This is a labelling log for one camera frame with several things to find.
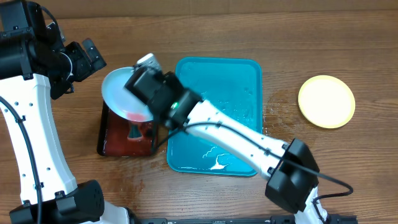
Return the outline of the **yellow-green plate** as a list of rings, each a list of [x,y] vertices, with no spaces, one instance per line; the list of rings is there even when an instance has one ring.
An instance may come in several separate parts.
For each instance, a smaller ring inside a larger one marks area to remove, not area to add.
[[[346,83],[333,76],[317,75],[300,87],[298,107],[315,126],[336,129],[352,119],[356,102]]]

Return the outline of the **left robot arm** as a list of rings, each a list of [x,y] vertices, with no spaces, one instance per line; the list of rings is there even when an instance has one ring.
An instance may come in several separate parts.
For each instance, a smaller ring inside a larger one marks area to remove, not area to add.
[[[78,184],[67,165],[51,103],[105,61],[91,40],[64,43],[57,21],[32,1],[1,4],[1,111],[21,180],[13,223],[132,223],[131,211],[104,199],[95,180]]]

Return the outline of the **dark green sponge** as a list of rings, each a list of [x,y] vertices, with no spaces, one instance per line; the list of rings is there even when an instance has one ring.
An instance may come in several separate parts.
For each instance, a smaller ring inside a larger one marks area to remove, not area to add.
[[[128,138],[132,140],[139,140],[142,138],[142,123],[129,123],[129,134]]]

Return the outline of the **light blue plate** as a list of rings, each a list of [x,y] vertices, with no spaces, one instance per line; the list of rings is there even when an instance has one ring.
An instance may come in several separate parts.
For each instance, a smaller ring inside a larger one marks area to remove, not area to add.
[[[101,87],[103,100],[111,111],[128,121],[152,121],[148,107],[124,87],[133,71],[133,67],[123,67],[110,72]]]

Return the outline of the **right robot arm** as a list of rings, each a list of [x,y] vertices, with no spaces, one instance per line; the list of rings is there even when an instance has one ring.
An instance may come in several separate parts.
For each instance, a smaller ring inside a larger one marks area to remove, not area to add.
[[[328,221],[317,198],[319,168],[303,141],[286,143],[248,128],[183,87],[172,72],[135,68],[124,87],[173,134],[202,138],[250,165],[266,180],[266,197],[292,213],[296,223]]]

